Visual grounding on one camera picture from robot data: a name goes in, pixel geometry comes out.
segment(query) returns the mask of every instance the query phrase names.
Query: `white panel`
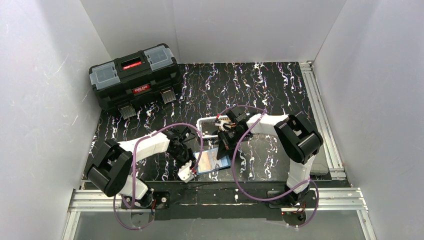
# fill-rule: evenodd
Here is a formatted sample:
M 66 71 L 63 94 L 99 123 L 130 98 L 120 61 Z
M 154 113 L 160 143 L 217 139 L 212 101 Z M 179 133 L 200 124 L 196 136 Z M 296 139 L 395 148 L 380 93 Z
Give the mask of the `white panel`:
M 60 239 L 100 108 L 89 67 L 110 60 L 79 1 L 0 1 L 1 239 Z
M 348 0 L 315 61 L 348 178 L 378 239 L 424 234 L 423 12 L 422 0 Z
M 129 141 L 120 141 L 119 146 L 125 151 L 132 152 L 134 154 L 134 148 L 136 143 L 145 136 L 129 140 Z M 150 138 L 142 140 L 137 146 L 136 161 L 141 161 L 147 157 L 153 156 L 155 154 L 164 153 L 168 150 L 170 140 L 162 132 L 157 133 Z
M 165 43 L 180 60 L 172 0 L 81 0 L 110 56 Z
M 346 0 L 174 0 L 181 62 L 314 60 Z
M 260 113 L 252 116 L 247 122 L 247 127 L 251 127 L 260 117 L 260 121 L 252 128 L 250 131 L 252 134 L 266 134 L 266 135 L 273 135 L 277 137 L 277 132 L 274 128 L 274 126 L 284 121 L 289 117 L 288 114 L 285 115 L 261 115 Z

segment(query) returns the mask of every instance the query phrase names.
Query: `black toolbox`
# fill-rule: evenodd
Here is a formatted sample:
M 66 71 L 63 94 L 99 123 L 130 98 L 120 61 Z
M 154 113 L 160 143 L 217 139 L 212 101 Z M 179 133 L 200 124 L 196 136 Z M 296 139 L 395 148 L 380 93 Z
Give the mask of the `black toolbox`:
M 183 87 L 177 61 L 164 43 L 92 66 L 89 76 L 101 109 L 125 119 L 145 104 L 176 100 Z

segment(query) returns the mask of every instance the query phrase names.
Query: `floor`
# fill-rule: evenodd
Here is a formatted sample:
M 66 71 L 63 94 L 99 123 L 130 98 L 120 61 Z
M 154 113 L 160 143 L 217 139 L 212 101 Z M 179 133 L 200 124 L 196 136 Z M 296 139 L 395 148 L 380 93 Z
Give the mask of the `floor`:
M 102 112 L 88 161 L 105 139 L 128 141 L 142 137 L 172 123 L 190 123 L 216 116 L 234 104 L 266 108 L 270 115 L 302 112 L 315 125 L 311 103 L 298 62 L 180 64 L 184 87 L 177 101 L 157 101 L 137 109 L 137 116 L 123 119 Z M 188 144 L 195 152 L 196 141 Z M 215 148 L 207 145 L 204 149 Z M 242 144 L 241 159 L 236 162 L 240 181 L 286 181 L 289 159 L 277 138 L 256 135 Z M 169 155 L 162 153 L 137 163 L 137 177 L 145 181 L 175 181 L 177 168 Z M 325 151 L 321 150 L 312 166 L 315 179 L 331 180 Z M 199 175 L 197 181 L 232 181 L 230 169 Z

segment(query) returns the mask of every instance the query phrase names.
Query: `red label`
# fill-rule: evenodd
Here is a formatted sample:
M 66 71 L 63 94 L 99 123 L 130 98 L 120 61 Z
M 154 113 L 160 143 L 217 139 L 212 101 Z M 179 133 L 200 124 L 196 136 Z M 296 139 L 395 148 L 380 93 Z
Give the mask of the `red label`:
M 133 89 L 132 90 L 132 93 L 133 94 L 139 94 L 139 93 L 141 93 L 143 91 L 146 91 L 149 88 L 150 88 L 150 85 L 149 84 L 146 84 L 146 85 L 143 85 L 143 86 L 139 86 L 139 87 Z
M 123 67 L 123 69 L 124 69 L 124 70 L 127 70 L 127 69 L 129 69 L 129 68 L 132 68 L 132 67 L 135 67 L 135 66 L 138 66 L 138 65 L 141 65 L 141 64 L 142 64 L 142 62 L 141 62 L 141 61 L 138 61 L 138 62 L 133 63 L 133 64 L 131 64 L 131 65 L 124 66 L 124 67 Z

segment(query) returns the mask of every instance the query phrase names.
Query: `small box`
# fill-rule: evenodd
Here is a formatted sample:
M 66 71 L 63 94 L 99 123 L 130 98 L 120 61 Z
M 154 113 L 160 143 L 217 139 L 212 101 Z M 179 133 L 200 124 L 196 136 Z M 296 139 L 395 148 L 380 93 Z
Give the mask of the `small box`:
M 213 171 L 228 169 L 231 167 L 230 157 L 228 155 L 221 159 L 217 159 L 218 148 L 204 150 L 201 152 L 200 161 L 196 172 L 198 175 L 207 174 Z M 194 153 L 194 157 L 199 157 L 199 152 Z
M 89 77 L 101 109 L 125 119 L 145 104 L 176 100 L 183 87 L 177 61 L 164 43 L 92 66 Z

